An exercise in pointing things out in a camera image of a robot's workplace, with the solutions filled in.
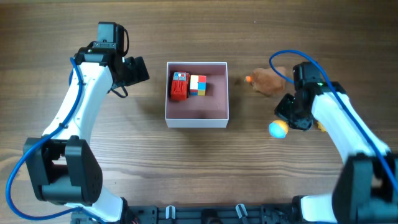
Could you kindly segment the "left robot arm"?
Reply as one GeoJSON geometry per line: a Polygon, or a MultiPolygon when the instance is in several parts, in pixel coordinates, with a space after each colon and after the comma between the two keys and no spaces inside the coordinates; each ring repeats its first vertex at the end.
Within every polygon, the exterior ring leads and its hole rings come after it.
{"type": "Polygon", "coordinates": [[[142,57],[126,57],[127,30],[99,22],[97,39],[70,59],[72,70],[62,105],[41,138],[24,144],[35,197],[69,207],[99,223],[136,223],[127,201],[103,186],[103,173],[90,137],[105,96],[149,79],[142,57]]]}

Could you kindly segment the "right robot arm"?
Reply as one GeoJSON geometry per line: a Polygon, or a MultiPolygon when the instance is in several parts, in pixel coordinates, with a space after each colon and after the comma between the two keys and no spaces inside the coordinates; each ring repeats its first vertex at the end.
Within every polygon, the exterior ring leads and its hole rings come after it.
{"type": "Polygon", "coordinates": [[[315,121],[335,144],[344,167],[331,193],[297,196],[297,221],[304,223],[397,223],[397,154],[366,126],[338,82],[327,84],[310,62],[293,68],[295,94],[286,94],[275,114],[292,129],[315,121]]]}

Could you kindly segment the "blue orange toy figure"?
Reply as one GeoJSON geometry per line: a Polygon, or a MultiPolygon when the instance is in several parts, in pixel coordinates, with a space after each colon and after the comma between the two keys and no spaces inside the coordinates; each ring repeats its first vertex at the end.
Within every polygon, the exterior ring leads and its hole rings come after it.
{"type": "Polygon", "coordinates": [[[269,125],[269,133],[273,138],[283,139],[289,132],[289,125],[283,120],[275,120],[269,125]]]}

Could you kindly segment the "colourful two-by-two puzzle cube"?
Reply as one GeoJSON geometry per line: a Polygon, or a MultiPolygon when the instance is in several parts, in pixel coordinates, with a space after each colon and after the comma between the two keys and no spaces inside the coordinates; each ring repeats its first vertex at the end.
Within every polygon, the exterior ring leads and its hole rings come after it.
{"type": "Polygon", "coordinates": [[[206,95],[206,76],[192,75],[190,77],[190,94],[193,96],[206,95]]]}

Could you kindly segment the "yellow round token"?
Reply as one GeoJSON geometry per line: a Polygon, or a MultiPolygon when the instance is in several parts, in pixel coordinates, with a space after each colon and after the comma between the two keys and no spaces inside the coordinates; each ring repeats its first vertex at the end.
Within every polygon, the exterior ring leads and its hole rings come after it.
{"type": "Polygon", "coordinates": [[[321,132],[324,132],[324,133],[327,132],[326,128],[325,128],[325,127],[321,124],[321,122],[319,122],[319,121],[317,121],[317,128],[318,128],[321,132]]]}

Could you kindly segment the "red toy fire truck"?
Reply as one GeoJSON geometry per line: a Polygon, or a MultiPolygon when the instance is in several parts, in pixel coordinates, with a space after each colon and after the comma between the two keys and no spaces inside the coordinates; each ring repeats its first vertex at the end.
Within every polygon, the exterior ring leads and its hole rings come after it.
{"type": "Polygon", "coordinates": [[[170,98],[174,101],[184,101],[189,96],[190,74],[174,72],[170,89],[170,98]]]}

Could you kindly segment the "brown plush toy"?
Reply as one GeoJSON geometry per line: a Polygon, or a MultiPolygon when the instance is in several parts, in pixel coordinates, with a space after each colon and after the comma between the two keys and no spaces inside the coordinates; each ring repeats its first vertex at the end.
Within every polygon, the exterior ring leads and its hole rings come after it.
{"type": "Polygon", "coordinates": [[[256,68],[244,81],[250,84],[254,91],[266,96],[282,93],[287,80],[278,75],[272,68],[256,68]]]}

